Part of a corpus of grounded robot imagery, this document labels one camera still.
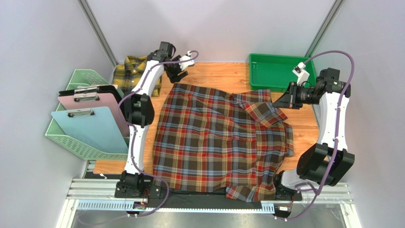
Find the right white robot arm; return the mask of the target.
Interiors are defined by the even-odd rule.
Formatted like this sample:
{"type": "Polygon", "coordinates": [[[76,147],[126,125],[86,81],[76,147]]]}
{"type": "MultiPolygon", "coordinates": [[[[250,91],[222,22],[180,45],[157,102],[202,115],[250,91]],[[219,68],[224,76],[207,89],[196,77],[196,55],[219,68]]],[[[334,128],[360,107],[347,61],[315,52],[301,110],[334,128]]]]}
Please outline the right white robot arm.
{"type": "Polygon", "coordinates": [[[282,171],[278,183],[296,190],[305,182],[335,186],[352,167],[355,156],[347,151],[345,138],[346,107],[351,86],[339,80],[340,71],[320,72],[314,86],[291,82],[287,91],[273,103],[277,108],[300,109],[304,104],[320,106],[317,142],[299,158],[297,167],[282,171]]]}

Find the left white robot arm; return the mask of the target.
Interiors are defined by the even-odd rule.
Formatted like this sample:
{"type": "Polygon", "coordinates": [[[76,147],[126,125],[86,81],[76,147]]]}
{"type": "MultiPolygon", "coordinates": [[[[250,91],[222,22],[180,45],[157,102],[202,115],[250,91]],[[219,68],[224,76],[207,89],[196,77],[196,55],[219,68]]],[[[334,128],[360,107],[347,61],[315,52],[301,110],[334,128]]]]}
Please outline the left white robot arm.
{"type": "Polygon", "coordinates": [[[139,188],[144,181],[144,153],[146,136],[154,122],[152,93],[158,79],[166,73],[171,83],[180,82],[188,75],[187,68],[195,65],[199,53],[189,50],[176,55],[176,48],[170,42],[161,42],[157,50],[146,57],[145,70],[130,93],[120,101],[125,110],[124,118],[129,128],[129,147],[124,171],[118,184],[121,187],[139,188]]]}

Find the red brown plaid shirt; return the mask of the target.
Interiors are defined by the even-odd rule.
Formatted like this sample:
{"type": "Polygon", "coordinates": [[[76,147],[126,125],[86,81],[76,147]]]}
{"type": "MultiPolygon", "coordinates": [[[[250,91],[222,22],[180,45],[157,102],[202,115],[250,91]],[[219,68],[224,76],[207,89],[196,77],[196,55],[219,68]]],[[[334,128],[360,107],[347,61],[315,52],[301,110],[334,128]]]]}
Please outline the red brown plaid shirt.
{"type": "Polygon", "coordinates": [[[274,176],[294,153],[287,116],[268,89],[232,94],[175,84],[153,145],[156,185],[211,193],[245,202],[272,200],[274,176]]]}

